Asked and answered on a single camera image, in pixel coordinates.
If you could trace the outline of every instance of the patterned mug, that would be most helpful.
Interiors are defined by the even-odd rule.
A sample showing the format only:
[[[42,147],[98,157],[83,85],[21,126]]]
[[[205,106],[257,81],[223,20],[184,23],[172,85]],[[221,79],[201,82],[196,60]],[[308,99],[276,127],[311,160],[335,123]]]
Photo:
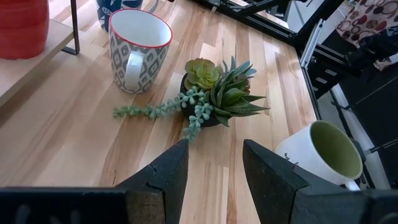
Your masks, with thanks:
[[[140,9],[142,6],[142,0],[96,0],[96,3],[98,21],[105,32],[109,30],[109,17],[112,13],[119,9]],[[158,3],[159,0],[156,0],[148,12],[153,13]]]
[[[159,17],[121,9],[109,19],[114,82],[128,93],[143,93],[154,83],[172,41],[171,28]]]

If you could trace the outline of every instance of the string of pearls plant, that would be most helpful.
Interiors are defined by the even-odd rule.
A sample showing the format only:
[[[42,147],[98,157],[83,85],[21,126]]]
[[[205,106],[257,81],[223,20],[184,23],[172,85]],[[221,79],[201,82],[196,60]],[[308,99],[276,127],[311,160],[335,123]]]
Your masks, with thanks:
[[[113,109],[113,116],[123,118],[126,115],[129,116],[148,116],[150,119],[164,117],[169,114],[174,114],[176,111],[181,111],[187,107],[187,103],[195,105],[195,115],[189,116],[189,127],[184,128],[183,132],[185,135],[184,139],[188,139],[192,142],[196,135],[200,132],[200,125],[204,120],[210,118],[210,114],[213,111],[213,106],[205,100],[205,93],[202,90],[198,90],[197,87],[193,86],[192,89],[187,91],[187,94],[179,93],[174,100],[169,99],[167,104],[160,103],[157,106],[147,105],[145,108],[138,108],[134,105],[122,106],[120,108]]]

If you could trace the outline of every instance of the geometric patterned mug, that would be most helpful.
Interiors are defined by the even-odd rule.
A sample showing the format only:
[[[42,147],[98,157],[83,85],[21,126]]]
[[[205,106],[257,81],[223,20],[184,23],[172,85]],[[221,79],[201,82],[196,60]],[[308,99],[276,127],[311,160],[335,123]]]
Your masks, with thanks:
[[[143,93],[155,82],[172,41],[161,18],[137,9],[121,9],[109,18],[114,82],[128,93]]]

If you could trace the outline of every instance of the red vase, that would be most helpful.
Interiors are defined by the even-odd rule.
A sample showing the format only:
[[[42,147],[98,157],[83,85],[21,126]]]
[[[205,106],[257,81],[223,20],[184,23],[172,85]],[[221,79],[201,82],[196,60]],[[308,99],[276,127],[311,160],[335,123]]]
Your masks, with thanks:
[[[27,59],[43,52],[49,32],[47,0],[0,0],[0,58]]]

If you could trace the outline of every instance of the wood grain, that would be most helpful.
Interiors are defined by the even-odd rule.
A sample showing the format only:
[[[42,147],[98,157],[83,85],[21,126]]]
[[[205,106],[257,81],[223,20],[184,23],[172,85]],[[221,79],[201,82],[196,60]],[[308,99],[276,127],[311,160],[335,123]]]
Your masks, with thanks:
[[[73,38],[71,27],[50,20],[49,37],[45,43],[44,51],[34,58],[27,60],[0,59],[0,106],[13,96],[25,83],[27,83],[48,64],[66,44]]]
[[[144,1],[143,8],[153,5]],[[114,186],[176,143],[182,114],[149,120],[114,119],[115,106],[167,101],[178,93],[185,62],[204,57],[250,60],[258,73],[251,91],[269,111],[204,129],[190,145],[180,223],[259,223],[243,169],[244,139],[269,149],[315,121],[294,48],[194,2],[160,1],[155,14],[174,39],[154,86],[141,95],[113,83],[108,36],[96,21],[95,0],[78,1],[81,54],[60,52],[40,79],[0,108],[0,185]],[[50,16],[71,23],[64,0]]]

